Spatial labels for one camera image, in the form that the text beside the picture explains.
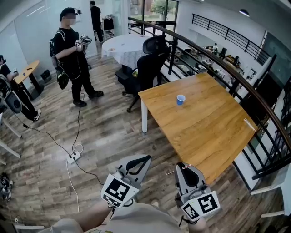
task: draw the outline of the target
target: backpack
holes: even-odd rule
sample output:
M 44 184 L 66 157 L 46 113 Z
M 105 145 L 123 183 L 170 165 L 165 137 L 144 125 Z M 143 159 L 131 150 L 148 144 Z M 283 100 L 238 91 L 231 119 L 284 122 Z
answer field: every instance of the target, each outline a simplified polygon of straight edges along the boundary
M 61 34 L 63 40 L 65 41 L 65 33 L 62 30 L 58 30 L 56 34 Z M 62 63 L 55 56 L 55 38 L 50 40 L 50 57 L 53 66 L 56 70 L 57 81 L 60 88 L 63 90 L 67 87 L 69 83 L 69 76 L 66 74 Z

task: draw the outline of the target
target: black cap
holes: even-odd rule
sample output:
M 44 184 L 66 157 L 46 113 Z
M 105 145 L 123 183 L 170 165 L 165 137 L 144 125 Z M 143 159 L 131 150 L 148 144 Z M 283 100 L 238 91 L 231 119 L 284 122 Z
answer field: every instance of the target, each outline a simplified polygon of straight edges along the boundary
M 62 18 L 63 18 L 64 16 L 66 16 L 67 14 L 74 14 L 74 15 L 77 15 L 77 14 L 76 14 L 76 11 L 75 11 L 74 8 L 72 8 L 72 7 L 64 8 L 63 11 L 62 11 L 61 14 L 60 14 L 60 21 L 62 21 Z

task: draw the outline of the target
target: person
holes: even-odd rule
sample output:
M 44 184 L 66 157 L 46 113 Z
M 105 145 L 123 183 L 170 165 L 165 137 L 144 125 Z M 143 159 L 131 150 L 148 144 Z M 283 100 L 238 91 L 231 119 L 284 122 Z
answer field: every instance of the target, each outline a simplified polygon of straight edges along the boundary
M 14 78 L 18 76 L 18 72 L 11 74 L 8 66 L 5 64 L 6 59 L 3 55 L 0 55 L 0 74 L 2 74 L 6 80 L 10 83 L 11 89 L 16 93 L 22 102 L 21 112 L 31 121 L 38 121 L 40 118 L 41 110 L 35 110 L 28 96 L 24 93 L 22 87 L 14 81 Z
M 111 208 L 107 202 L 101 200 L 90 209 L 76 214 L 71 219 L 61 219 L 50 229 L 40 233 L 82 233 L 94 228 L 100 233 L 181 233 L 177 222 L 167 212 L 159 209 L 157 203 L 134 203 L 129 207 L 116 208 L 107 225 L 102 225 Z M 189 233 L 209 232 L 204 218 L 200 218 L 196 224 L 189 223 L 188 228 Z
M 90 8 L 91 8 L 93 29 L 97 32 L 99 42 L 102 42 L 103 36 L 102 36 L 102 31 L 101 31 L 101 19 L 100 19 L 101 10 L 98 6 L 95 6 L 94 1 L 90 1 Z
M 214 44 L 214 46 L 213 46 L 213 48 L 212 48 L 212 52 L 215 52 L 215 49 L 217 49 L 217 51 L 218 51 L 217 43 Z
M 88 63 L 81 48 L 75 46 L 79 34 L 70 26 L 76 23 L 74 8 L 63 9 L 60 14 L 60 28 L 65 36 L 56 33 L 54 37 L 54 50 L 56 58 L 62 63 L 62 67 L 72 81 L 73 104 L 85 107 L 87 104 L 80 99 L 82 85 L 90 99 L 104 95 L 102 91 L 95 91 L 91 82 Z

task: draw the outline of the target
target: black office chair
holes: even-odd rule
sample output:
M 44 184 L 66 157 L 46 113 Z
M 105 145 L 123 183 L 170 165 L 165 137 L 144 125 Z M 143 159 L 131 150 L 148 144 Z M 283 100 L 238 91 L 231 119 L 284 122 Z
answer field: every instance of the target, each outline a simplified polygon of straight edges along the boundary
M 126 110 L 127 112 L 131 112 L 131 108 L 139 100 L 138 92 L 152 88 L 154 78 L 160 75 L 161 68 L 171 50 L 166 45 L 165 37 L 165 35 L 155 36 L 144 42 L 143 52 L 147 55 L 137 61 L 137 77 L 132 75 L 132 71 L 124 73 L 124 69 L 119 69 L 115 73 L 118 81 L 125 88 L 122 95 L 131 94 L 134 96 L 133 102 Z

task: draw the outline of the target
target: white cable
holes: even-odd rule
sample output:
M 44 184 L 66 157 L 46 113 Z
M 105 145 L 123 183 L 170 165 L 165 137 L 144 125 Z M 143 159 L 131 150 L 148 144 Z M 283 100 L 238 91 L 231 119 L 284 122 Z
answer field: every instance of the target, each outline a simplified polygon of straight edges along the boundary
M 73 149 L 73 152 L 75 152 L 77 146 L 81 146 L 81 147 L 82 147 L 82 150 L 81 150 L 80 152 L 78 151 L 79 154 L 81 154 L 81 153 L 83 152 L 83 150 L 84 150 L 84 147 L 82 146 L 82 144 L 77 144 L 77 145 L 75 146 L 75 148 Z
M 73 188 L 73 190 L 75 191 L 76 195 L 77 195 L 77 204 L 78 204 L 78 213 L 80 213 L 80 208 L 79 208 L 79 197 L 78 197 L 78 194 L 72 184 L 72 181 L 71 181 L 71 177 L 70 177 L 70 173 L 69 173 L 69 169 L 68 169 L 68 160 L 67 160 L 67 163 L 66 163 L 66 167 L 67 167 L 67 171 L 68 171 L 68 175 L 69 175 L 69 180 L 70 180 L 70 183 L 71 183 L 71 186 Z

